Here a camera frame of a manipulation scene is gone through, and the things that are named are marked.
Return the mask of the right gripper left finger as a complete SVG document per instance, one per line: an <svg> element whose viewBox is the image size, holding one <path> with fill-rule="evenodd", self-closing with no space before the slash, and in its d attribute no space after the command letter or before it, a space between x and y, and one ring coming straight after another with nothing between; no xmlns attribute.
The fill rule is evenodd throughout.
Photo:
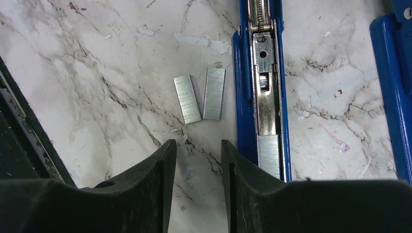
<svg viewBox="0 0 412 233"><path fill-rule="evenodd" d="M152 155L94 188L52 179L0 183L3 233L165 233L168 231L177 145Z"/></svg>

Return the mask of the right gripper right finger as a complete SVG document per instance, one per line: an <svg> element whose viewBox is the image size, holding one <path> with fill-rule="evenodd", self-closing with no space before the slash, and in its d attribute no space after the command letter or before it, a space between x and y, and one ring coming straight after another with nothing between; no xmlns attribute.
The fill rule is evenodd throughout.
<svg viewBox="0 0 412 233"><path fill-rule="evenodd" d="M399 180L283 182L221 142L231 233L409 233L412 188Z"/></svg>

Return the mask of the silver staple strip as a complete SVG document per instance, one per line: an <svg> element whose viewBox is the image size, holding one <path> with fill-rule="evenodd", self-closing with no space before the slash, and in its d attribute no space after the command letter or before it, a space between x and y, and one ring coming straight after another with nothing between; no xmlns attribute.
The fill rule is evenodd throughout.
<svg viewBox="0 0 412 233"><path fill-rule="evenodd" d="M173 79L185 124L191 124L202 119L196 94L190 75Z"/></svg>
<svg viewBox="0 0 412 233"><path fill-rule="evenodd" d="M203 119L221 119L224 80L224 68L209 67L207 69Z"/></svg>
<svg viewBox="0 0 412 233"><path fill-rule="evenodd" d="M257 136L258 166L271 176L281 179L278 135Z"/></svg>

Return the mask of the blue stapler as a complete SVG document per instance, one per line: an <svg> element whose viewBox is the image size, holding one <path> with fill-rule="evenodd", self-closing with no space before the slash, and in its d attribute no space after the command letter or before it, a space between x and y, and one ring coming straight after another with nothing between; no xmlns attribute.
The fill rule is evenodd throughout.
<svg viewBox="0 0 412 233"><path fill-rule="evenodd" d="M241 0L239 152L278 135L281 179L412 182L412 3Z"/></svg>

